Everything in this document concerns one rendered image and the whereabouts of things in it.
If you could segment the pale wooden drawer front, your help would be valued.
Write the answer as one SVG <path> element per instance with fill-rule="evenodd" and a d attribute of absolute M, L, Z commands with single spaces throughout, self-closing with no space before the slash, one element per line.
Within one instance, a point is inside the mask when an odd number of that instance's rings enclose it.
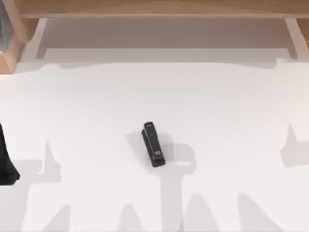
<path fill-rule="evenodd" d="M 309 0 L 24 0 L 24 18 L 309 18 Z"/>

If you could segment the wooden cupboard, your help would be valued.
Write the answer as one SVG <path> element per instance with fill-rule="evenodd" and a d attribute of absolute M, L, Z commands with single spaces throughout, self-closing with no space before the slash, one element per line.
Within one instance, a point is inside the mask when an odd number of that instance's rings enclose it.
<path fill-rule="evenodd" d="M 38 19 L 22 16 L 27 0 L 0 0 L 0 74 L 12 74 L 36 30 Z"/>

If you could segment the black stapler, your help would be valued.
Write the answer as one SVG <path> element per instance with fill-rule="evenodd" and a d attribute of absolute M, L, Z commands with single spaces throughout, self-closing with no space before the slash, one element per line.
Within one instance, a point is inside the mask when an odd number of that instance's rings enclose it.
<path fill-rule="evenodd" d="M 158 135 L 153 122 L 146 122 L 141 131 L 144 143 L 147 148 L 148 156 L 153 167 L 160 167 L 166 164 Z"/>

